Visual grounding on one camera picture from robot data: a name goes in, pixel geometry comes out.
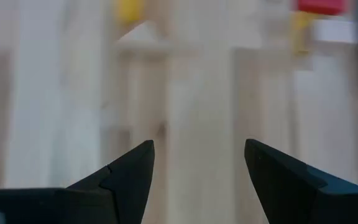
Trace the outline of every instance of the red object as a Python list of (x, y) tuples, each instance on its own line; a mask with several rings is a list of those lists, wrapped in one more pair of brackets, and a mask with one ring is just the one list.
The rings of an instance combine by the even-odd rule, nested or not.
[(345, 0), (297, 0), (298, 10), (335, 16), (345, 11)]

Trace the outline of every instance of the red block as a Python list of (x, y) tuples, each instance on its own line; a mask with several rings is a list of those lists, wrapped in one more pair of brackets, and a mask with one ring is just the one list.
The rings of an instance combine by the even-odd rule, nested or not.
[(345, 11), (345, 0), (297, 0), (298, 10), (335, 16)]

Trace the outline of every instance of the yellow object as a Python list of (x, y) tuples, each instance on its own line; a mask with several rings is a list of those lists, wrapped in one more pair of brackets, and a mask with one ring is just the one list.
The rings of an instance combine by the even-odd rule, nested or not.
[(306, 31), (314, 19), (320, 15), (297, 11), (292, 17), (291, 31), (293, 39), (293, 50), (296, 54), (305, 54), (309, 52), (306, 44)]
[(113, 0), (116, 1), (117, 19), (121, 24), (130, 24), (143, 18), (144, 0)]

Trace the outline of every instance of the blurry background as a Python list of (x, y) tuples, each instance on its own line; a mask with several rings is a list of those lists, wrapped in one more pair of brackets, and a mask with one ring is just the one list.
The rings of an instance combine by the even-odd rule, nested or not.
[(266, 223), (247, 138), (358, 184), (356, 0), (302, 54), (291, 0), (126, 3), (0, 0), (0, 188), (68, 186), (146, 139), (144, 223)]

